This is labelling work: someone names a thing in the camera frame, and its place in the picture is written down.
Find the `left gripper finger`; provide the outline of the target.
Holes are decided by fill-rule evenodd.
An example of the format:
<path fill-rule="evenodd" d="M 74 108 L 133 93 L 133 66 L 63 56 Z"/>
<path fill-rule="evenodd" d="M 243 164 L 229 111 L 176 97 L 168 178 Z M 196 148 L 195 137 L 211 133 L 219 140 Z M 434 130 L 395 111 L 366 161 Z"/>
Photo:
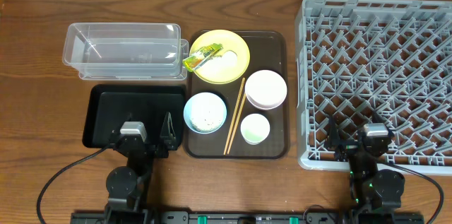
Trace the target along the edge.
<path fill-rule="evenodd" d="M 118 139 L 121 137 L 122 127 L 131 121 L 131 115 L 128 114 L 125 117 L 117 117 L 113 119 L 112 125 L 114 126 L 112 130 L 112 139 Z"/>
<path fill-rule="evenodd" d="M 162 128 L 160 130 L 160 142 L 168 150 L 176 150 L 177 149 L 177 137 L 176 137 L 174 127 L 172 124 L 172 115 L 170 112 L 167 112 L 165 114 Z"/>

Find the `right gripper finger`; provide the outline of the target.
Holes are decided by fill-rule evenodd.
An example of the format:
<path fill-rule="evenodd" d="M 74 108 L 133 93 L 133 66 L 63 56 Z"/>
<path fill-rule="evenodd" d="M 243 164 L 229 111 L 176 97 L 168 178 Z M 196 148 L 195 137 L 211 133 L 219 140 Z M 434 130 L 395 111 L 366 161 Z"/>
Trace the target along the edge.
<path fill-rule="evenodd" d="M 384 123 L 384 120 L 377 113 L 373 113 L 372 123 Z M 388 136 L 393 136 L 394 135 L 393 131 L 391 129 L 389 129 L 387 126 L 386 126 L 386 128 L 389 130 Z"/>
<path fill-rule="evenodd" d="M 328 125 L 329 125 L 328 136 L 324 142 L 324 147 L 334 148 L 338 146 L 340 143 L 340 136 L 334 116 L 330 116 L 328 118 Z"/>

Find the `light blue bowl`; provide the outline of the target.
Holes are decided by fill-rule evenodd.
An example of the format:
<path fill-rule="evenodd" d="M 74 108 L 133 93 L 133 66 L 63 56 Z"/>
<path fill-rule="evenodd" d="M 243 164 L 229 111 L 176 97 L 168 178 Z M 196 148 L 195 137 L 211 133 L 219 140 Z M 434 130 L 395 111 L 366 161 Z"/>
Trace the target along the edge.
<path fill-rule="evenodd" d="M 185 123 L 186 123 L 186 125 L 190 128 L 190 130 L 192 130 L 192 131 L 194 131 L 194 132 L 196 132 L 196 133 L 199 133 L 199 134 L 210 134 L 210 133 L 203 133 L 203 132 L 199 132 L 199 131 L 197 131 L 197 130 L 195 130 L 193 127 L 192 127 L 192 125 L 191 125 L 191 122 L 190 122 L 190 115 L 191 115 L 191 99 L 192 99 L 192 97 L 187 101 L 187 103 L 185 104 L 185 106 L 184 106 L 184 121 L 185 121 Z M 227 108 L 226 108 L 226 105 L 225 105 L 225 103 L 224 103 L 224 101 L 223 101 L 223 107 L 224 107 L 224 117 L 223 117 L 223 123 L 222 123 L 222 125 L 224 124 L 224 122 L 225 122 L 225 120 L 226 120 L 226 116 L 227 116 Z"/>

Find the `white green cup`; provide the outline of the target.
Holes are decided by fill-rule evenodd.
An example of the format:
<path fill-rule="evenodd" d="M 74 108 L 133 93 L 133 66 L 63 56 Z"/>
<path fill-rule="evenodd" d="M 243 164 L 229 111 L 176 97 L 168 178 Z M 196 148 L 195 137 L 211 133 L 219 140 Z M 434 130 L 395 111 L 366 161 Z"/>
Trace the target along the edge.
<path fill-rule="evenodd" d="M 270 123 L 262 114 L 250 114 L 242 120 L 240 132 L 248 144 L 257 145 L 270 134 Z"/>

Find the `pink bowl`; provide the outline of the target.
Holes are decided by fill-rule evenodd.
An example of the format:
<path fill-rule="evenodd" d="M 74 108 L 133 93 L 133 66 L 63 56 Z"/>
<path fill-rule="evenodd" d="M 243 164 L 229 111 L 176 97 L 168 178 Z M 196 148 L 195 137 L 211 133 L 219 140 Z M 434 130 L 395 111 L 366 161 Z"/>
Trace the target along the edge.
<path fill-rule="evenodd" d="M 284 78 L 271 70 L 260 70 L 250 75 L 245 83 L 247 100 L 260 110 L 280 106 L 287 97 Z"/>

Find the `green snack wrapper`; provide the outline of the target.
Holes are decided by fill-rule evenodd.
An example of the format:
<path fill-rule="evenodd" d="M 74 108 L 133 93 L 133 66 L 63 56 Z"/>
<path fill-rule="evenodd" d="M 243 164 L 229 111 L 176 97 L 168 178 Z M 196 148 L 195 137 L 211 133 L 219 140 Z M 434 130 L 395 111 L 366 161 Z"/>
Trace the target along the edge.
<path fill-rule="evenodd" d="M 188 71 L 193 72 L 201 68 L 202 65 L 215 56 L 221 49 L 222 45 L 217 43 L 201 47 L 189 57 L 185 58 L 183 65 Z"/>

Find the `rice leftovers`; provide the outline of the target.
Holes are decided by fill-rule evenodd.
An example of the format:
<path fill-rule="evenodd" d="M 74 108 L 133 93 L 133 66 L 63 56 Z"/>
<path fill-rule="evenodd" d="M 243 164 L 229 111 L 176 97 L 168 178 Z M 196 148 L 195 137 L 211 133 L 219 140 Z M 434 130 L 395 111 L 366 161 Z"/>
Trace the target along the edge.
<path fill-rule="evenodd" d="M 199 132 L 210 133 L 218 129 L 224 113 L 222 99 L 213 93 L 199 93 L 191 99 L 190 122 Z"/>

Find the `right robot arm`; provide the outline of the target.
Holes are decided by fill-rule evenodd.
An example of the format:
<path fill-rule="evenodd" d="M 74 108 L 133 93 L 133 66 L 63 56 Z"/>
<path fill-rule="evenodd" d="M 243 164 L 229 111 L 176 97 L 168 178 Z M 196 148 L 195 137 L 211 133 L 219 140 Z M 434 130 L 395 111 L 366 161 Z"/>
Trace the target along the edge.
<path fill-rule="evenodd" d="M 328 118 L 324 147 L 334 158 L 350 166 L 350 196 L 357 205 L 338 217 L 338 223 L 395 223 L 394 210 L 401 207 L 405 178 L 397 171 L 379 169 L 379 158 L 388 151 L 394 133 L 379 115 L 357 130 L 355 139 L 341 137 L 335 118 Z"/>

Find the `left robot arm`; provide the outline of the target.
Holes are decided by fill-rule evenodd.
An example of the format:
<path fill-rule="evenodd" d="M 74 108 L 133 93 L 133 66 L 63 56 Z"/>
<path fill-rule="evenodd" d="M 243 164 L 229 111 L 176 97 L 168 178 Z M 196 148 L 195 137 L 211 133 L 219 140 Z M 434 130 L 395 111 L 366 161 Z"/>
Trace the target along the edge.
<path fill-rule="evenodd" d="M 110 142 L 112 149 L 127 158 L 125 166 L 113 169 L 107 176 L 109 193 L 105 223 L 159 223 L 159 214 L 146 206 L 153 161 L 167 158 L 177 146 L 170 112 L 158 126 L 158 135 L 148 135 L 143 122 L 123 123 Z"/>

